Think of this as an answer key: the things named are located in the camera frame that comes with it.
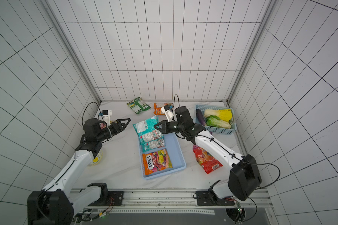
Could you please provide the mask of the yellow toy cabbage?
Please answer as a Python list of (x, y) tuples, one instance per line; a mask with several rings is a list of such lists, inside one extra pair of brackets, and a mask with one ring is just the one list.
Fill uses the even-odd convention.
[(229, 122), (233, 117), (231, 109), (221, 109), (221, 110), (206, 109), (204, 111), (204, 117), (208, 118), (209, 116), (216, 116), (220, 120), (226, 122)]

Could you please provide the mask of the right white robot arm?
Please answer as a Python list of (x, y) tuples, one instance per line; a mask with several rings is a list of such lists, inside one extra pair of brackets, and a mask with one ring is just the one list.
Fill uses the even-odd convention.
[(258, 165), (251, 155), (243, 156), (225, 146), (201, 124), (195, 123), (186, 107), (170, 109), (168, 105), (161, 108), (167, 117), (154, 125), (163, 134), (179, 133), (186, 140), (203, 148), (224, 168), (229, 170), (229, 179), (219, 181), (212, 187), (214, 194), (220, 198), (234, 196), (245, 201), (259, 187), (262, 178)]

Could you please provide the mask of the purple toy eggplant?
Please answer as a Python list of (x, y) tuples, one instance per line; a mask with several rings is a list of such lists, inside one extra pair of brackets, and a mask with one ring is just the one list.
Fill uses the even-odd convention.
[(203, 126), (206, 126), (206, 119), (202, 113), (202, 111), (200, 109), (196, 109), (196, 118), (198, 120), (198, 122), (203, 125)]

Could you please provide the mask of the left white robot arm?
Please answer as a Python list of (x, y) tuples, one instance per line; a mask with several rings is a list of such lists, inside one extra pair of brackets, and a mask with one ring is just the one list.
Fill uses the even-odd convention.
[(41, 191), (29, 195), (29, 225), (69, 225), (85, 207), (107, 204), (109, 191), (105, 183), (92, 183), (75, 196), (70, 193), (83, 171), (99, 154), (103, 143), (124, 131), (130, 121), (125, 118), (107, 124), (91, 118), (83, 124), (84, 134), (67, 165)]

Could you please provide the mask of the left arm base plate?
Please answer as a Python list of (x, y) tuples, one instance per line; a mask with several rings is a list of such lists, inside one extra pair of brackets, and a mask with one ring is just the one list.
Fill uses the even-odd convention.
[(100, 197), (99, 200), (89, 204), (89, 206), (121, 206), (123, 196), (123, 191), (108, 191), (103, 197)]

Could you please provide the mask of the small teal vegetable basket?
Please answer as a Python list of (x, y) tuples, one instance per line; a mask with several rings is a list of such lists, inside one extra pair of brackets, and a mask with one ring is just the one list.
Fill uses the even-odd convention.
[(231, 128), (217, 128), (213, 126), (204, 126), (208, 131), (213, 133), (219, 133), (219, 134), (226, 134), (231, 135), (236, 129), (236, 123), (234, 122), (234, 111), (231, 108), (225, 108), (225, 107), (217, 107), (217, 106), (209, 106), (209, 105), (196, 105), (196, 110), (200, 110), (202, 114), (204, 115), (205, 110), (230, 110), (232, 114), (232, 118), (228, 121), (228, 123), (231, 125)]

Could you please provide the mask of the orange Fox's fruits candy bag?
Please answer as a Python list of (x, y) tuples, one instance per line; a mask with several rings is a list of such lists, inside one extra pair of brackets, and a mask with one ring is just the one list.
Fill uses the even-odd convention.
[(144, 175), (150, 175), (173, 167), (167, 149), (142, 154), (142, 159)]

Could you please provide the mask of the green toy cabbage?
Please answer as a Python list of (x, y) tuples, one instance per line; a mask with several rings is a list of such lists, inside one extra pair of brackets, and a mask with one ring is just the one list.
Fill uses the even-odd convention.
[(221, 120), (218, 116), (210, 115), (206, 118), (206, 125), (209, 127), (231, 129), (232, 126), (229, 122)]

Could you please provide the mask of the green Fox's candy bag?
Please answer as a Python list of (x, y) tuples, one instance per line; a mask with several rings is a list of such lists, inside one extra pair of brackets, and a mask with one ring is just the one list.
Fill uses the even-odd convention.
[(148, 111), (151, 107), (141, 98), (137, 97), (134, 100), (127, 103), (127, 106), (132, 109), (136, 114)]

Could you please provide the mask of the red gummy candy bag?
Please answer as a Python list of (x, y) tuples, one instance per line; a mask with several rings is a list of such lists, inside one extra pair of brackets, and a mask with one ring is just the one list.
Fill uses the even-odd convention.
[(196, 161), (206, 174), (210, 174), (223, 166), (217, 159), (198, 145), (194, 145), (192, 150), (195, 154)]

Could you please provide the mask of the large light blue basket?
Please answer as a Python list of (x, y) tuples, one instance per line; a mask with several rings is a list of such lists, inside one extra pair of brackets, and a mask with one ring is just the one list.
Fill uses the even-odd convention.
[[(169, 175), (171, 173), (184, 170), (186, 168), (186, 162), (185, 162), (181, 147), (179, 145), (179, 141), (177, 137), (175, 136), (175, 134), (165, 134), (163, 138), (165, 141), (165, 147), (160, 147), (160, 148), (153, 149), (147, 152), (142, 151), (142, 146), (141, 146), (142, 144), (140, 144), (140, 147), (139, 147), (140, 163), (141, 163), (142, 177), (145, 180), (150, 180), (150, 179), (158, 178), (161, 176)], [(167, 149), (167, 152), (169, 154), (173, 167), (167, 170), (163, 170), (163, 171), (150, 174), (150, 175), (144, 175), (142, 154), (148, 154), (148, 153), (158, 151), (161, 149)]]

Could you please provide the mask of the orange candy bag back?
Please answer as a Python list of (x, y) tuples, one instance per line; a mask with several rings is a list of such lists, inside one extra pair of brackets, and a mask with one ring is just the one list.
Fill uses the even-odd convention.
[(172, 103), (154, 103), (154, 109), (155, 109), (154, 114), (155, 115), (165, 115), (165, 112), (161, 110), (165, 106), (169, 106), (169, 109), (173, 108)]

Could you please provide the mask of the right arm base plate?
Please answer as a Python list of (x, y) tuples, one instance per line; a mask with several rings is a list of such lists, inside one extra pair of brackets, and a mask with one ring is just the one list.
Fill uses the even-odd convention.
[(198, 206), (234, 206), (233, 200), (219, 199), (214, 192), (198, 190), (193, 194)]

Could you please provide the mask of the aluminium mounting rail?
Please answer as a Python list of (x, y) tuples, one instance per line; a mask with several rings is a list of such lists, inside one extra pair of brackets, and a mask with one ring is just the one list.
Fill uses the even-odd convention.
[(85, 206), (75, 213), (92, 215), (100, 214), (106, 216), (113, 213), (199, 213), (213, 215), (215, 209), (260, 209), (273, 206), (268, 192), (259, 190), (245, 201), (235, 197), (226, 197), (226, 200), (233, 200), (234, 206), (198, 206), (193, 194), (194, 189), (123, 189), (109, 191), (123, 191), (121, 206)]

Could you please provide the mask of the teal candy bag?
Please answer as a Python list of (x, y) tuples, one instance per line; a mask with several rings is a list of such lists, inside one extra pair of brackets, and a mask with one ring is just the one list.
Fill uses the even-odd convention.
[(160, 138), (160, 139), (153, 140), (147, 143), (143, 143), (141, 146), (142, 146), (142, 151), (147, 152), (147, 151), (157, 149), (160, 147), (165, 147), (165, 141), (164, 141), (164, 138)]
[(154, 128), (154, 125), (156, 125), (158, 122), (159, 118), (157, 115), (155, 115), (149, 119), (133, 125), (139, 137), (140, 144), (163, 138), (163, 134), (159, 130)]

